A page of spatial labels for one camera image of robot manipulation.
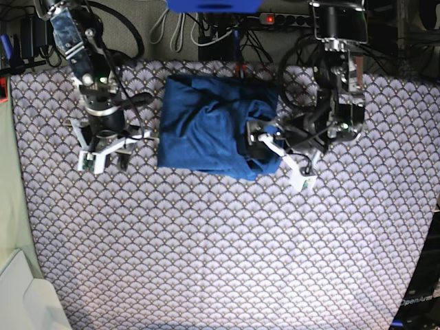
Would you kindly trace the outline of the blue T-shirt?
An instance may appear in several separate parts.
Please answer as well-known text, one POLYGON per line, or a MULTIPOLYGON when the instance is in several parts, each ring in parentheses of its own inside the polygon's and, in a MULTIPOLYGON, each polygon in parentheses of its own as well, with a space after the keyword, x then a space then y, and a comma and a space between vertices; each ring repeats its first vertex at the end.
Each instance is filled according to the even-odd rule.
POLYGON ((277 87, 264 80, 172 75, 166 79, 159 121, 157 165, 254 181, 274 174, 270 150, 251 156, 246 124, 276 117, 277 87))

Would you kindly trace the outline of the red and grey clamp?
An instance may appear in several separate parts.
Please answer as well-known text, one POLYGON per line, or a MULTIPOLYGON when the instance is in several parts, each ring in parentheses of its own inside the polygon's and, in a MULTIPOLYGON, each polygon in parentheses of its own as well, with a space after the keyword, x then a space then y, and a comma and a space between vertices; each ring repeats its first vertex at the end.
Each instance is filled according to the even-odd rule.
POLYGON ((236 77, 244 79, 246 77, 246 67, 243 63, 236 64, 236 77))

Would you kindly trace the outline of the patterned fan-print tablecloth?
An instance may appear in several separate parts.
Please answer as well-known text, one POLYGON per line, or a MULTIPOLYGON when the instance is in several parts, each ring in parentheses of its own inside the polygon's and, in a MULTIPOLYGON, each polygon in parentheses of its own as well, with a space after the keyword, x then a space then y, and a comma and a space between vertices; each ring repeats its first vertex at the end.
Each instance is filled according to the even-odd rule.
POLYGON ((312 189, 158 168, 77 170, 68 69, 14 76, 14 125, 43 276, 74 329, 387 329, 439 196, 439 88, 365 76, 359 140, 312 189))

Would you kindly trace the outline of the blue box overhead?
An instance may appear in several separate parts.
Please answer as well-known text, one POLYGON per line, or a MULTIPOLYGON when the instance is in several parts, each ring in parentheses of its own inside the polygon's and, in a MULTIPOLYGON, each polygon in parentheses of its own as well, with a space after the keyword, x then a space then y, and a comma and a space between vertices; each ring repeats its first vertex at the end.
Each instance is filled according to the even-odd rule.
POLYGON ((174 12, 231 12, 253 13, 262 0, 168 0, 168 7, 174 12))

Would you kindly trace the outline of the white plastic bin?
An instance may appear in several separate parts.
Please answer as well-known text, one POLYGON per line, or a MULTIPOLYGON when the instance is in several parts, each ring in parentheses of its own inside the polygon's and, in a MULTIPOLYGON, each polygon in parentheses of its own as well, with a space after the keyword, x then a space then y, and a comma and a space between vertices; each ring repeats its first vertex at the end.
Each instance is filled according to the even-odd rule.
POLYGON ((71 329, 54 286, 33 276, 20 249, 1 268, 1 328, 71 329))

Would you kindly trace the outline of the black OpenArm base box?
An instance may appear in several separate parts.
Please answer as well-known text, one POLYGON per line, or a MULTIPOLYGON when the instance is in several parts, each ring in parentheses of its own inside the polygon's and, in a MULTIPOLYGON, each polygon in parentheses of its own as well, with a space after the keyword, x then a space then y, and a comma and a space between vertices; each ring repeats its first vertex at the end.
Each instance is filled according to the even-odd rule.
POLYGON ((439 209, 391 329, 439 328, 439 209))

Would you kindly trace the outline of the black power strip red switch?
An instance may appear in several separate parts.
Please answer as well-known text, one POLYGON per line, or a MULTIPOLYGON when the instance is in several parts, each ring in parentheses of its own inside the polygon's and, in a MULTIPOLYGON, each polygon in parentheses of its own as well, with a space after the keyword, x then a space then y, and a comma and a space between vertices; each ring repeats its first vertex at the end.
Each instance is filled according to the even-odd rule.
POLYGON ((299 14, 262 12, 258 15, 260 24, 271 28, 312 28, 313 18, 299 14))

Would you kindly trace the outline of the blue-handled clamp left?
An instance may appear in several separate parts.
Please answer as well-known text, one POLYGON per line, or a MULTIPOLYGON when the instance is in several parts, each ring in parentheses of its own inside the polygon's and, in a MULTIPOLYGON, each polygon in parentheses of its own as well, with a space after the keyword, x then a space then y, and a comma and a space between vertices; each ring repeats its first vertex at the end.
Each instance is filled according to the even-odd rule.
POLYGON ((10 37, 7 34, 1 35, 1 43, 9 63, 8 67, 1 69, 1 76, 5 76, 6 74, 22 74, 25 71, 25 63, 11 44, 10 37))

